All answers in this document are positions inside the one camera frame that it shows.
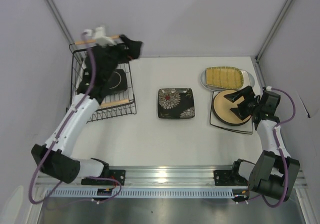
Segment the white square plate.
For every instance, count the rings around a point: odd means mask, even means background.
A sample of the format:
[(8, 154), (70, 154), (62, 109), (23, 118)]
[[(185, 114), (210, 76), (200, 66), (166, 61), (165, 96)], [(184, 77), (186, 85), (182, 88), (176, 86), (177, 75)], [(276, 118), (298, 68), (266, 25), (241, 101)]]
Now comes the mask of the white square plate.
[(210, 118), (209, 118), (210, 125), (212, 125), (216, 128), (219, 128), (219, 129), (230, 131), (230, 132), (251, 135), (253, 133), (251, 119), (249, 119), (246, 123), (244, 123), (240, 126), (232, 126), (232, 125), (228, 125), (228, 124), (223, 123), (215, 116), (214, 109), (213, 109), (213, 101), (217, 95), (218, 95), (218, 92), (216, 92), (216, 91), (214, 91), (212, 94), (211, 111), (210, 111)]

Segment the woven fan-shaped plate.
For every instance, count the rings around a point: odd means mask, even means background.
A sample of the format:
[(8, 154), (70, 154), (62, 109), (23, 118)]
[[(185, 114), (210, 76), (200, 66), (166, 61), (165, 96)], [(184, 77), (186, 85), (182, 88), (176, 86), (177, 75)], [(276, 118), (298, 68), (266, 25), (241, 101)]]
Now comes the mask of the woven fan-shaped plate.
[(229, 66), (206, 68), (205, 78), (206, 85), (223, 89), (240, 89), (244, 84), (241, 70)]

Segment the black wire dish rack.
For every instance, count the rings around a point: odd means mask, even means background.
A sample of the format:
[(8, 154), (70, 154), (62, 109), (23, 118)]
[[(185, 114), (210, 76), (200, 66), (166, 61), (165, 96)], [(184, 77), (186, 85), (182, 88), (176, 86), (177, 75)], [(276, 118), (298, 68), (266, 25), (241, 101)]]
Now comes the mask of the black wire dish rack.
[[(86, 67), (84, 59), (87, 55), (86, 48), (80, 47), (79, 44), (70, 44), (69, 50), (72, 53), (72, 64), (69, 92), (70, 99), (66, 109), (70, 107), (72, 100), (77, 93), (77, 88), (82, 81), (83, 72)], [(127, 60), (120, 63), (117, 69), (123, 69), (126, 73), (127, 90), (125, 92), (107, 95), (101, 103), (102, 106), (90, 117), (90, 122), (137, 113), (130, 61)]]

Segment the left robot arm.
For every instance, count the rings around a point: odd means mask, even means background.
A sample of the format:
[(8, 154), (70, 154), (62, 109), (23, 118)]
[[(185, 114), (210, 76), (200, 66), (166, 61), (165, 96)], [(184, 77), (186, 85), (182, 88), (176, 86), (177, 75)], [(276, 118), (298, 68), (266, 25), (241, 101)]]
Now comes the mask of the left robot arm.
[(106, 34), (86, 30), (95, 46), (84, 38), (87, 56), (71, 106), (54, 133), (43, 145), (35, 144), (31, 154), (37, 164), (36, 171), (61, 182), (71, 183), (76, 178), (100, 178), (106, 163), (97, 159), (77, 160), (71, 157), (76, 141), (84, 126), (98, 110), (110, 90), (110, 79), (119, 64), (138, 59), (143, 42), (121, 34), (117, 43)]

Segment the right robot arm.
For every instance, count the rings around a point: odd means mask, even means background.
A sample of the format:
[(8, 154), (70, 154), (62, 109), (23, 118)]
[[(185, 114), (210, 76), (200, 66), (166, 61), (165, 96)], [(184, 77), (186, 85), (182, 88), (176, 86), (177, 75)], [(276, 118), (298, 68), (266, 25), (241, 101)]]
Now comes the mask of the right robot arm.
[(247, 86), (223, 96), (232, 103), (244, 98), (231, 112), (240, 119), (251, 117), (262, 145), (257, 162), (238, 159), (232, 165), (231, 176), (244, 178), (248, 189), (260, 194), (263, 200), (277, 200), (276, 204), (267, 204), (272, 208), (289, 199), (300, 170), (300, 162), (290, 156), (281, 137), (281, 125), (291, 119), (280, 121), (275, 115), (281, 100), (279, 92), (279, 89), (265, 87), (262, 95), (255, 95), (252, 87)]

